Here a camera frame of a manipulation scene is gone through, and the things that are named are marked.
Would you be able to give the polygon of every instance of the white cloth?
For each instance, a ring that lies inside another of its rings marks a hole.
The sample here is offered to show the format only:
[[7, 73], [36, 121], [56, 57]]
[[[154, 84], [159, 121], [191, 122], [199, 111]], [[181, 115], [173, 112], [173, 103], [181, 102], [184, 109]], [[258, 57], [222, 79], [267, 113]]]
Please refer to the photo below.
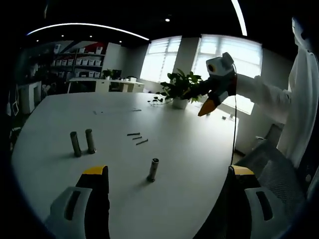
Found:
[[289, 75], [292, 92], [267, 85], [260, 76], [239, 75], [237, 94], [249, 98], [263, 111], [284, 123], [277, 149], [298, 168], [308, 145], [319, 99], [319, 64], [315, 55], [299, 49]]

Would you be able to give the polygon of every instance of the chair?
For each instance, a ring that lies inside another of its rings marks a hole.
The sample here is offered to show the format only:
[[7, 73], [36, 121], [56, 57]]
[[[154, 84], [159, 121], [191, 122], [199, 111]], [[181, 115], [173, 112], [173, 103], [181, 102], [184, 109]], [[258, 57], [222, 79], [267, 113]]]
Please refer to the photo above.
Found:
[[260, 185], [282, 200], [288, 220], [293, 219], [305, 196], [290, 160], [268, 140], [263, 140], [236, 165], [252, 170]]

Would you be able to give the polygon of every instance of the white table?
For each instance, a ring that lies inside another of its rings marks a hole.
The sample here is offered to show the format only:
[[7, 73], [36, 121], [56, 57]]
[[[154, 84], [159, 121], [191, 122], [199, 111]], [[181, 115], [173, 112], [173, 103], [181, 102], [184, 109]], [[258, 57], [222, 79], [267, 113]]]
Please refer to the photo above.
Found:
[[96, 81], [95, 92], [105, 93], [109, 91], [110, 84], [121, 83], [124, 84], [123, 92], [130, 93], [141, 93], [144, 89], [144, 84], [134, 81], [122, 81], [122, 80], [104, 80], [104, 79], [95, 79], [95, 78], [87, 78], [87, 77], [77, 77], [72, 78], [69, 82], [74, 81]]
[[[12, 165], [25, 198], [44, 221], [54, 199], [75, 186], [92, 166], [109, 166], [113, 239], [193, 238], [211, 212], [231, 162], [234, 121], [216, 110], [198, 117], [189, 104], [152, 107], [152, 94], [110, 92], [46, 97], [25, 123]], [[142, 111], [130, 111], [133, 108]], [[70, 132], [87, 149], [93, 130], [97, 152], [73, 157]], [[136, 146], [128, 133], [149, 141]], [[145, 184], [152, 158], [159, 159], [154, 183]]]

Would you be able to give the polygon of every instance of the white drawer unit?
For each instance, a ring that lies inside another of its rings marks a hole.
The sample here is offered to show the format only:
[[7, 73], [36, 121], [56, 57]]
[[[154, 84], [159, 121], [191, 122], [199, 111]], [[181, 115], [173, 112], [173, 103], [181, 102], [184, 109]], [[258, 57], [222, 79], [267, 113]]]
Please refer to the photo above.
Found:
[[106, 80], [96, 80], [95, 92], [105, 93], [109, 91], [110, 82]]
[[143, 92], [143, 90], [144, 90], [144, 85], [143, 84], [134, 84], [132, 92], [140, 93], [140, 92]]

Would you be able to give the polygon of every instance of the green leaves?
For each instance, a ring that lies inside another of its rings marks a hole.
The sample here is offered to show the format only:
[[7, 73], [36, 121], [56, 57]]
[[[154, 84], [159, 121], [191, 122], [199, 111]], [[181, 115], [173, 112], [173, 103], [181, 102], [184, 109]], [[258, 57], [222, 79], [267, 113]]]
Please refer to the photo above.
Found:
[[[167, 77], [170, 82], [161, 82], [160, 85], [163, 87], [163, 92], [156, 92], [157, 95], [165, 97], [165, 100], [175, 99], [177, 97], [182, 98], [184, 93], [188, 90], [192, 90], [194, 87], [202, 81], [201, 76], [194, 75], [191, 71], [189, 74], [185, 75], [180, 69], [177, 69], [178, 73], [168, 73]], [[154, 97], [153, 102], [164, 101], [163, 98]], [[198, 101], [198, 97], [192, 98], [191, 102]]]

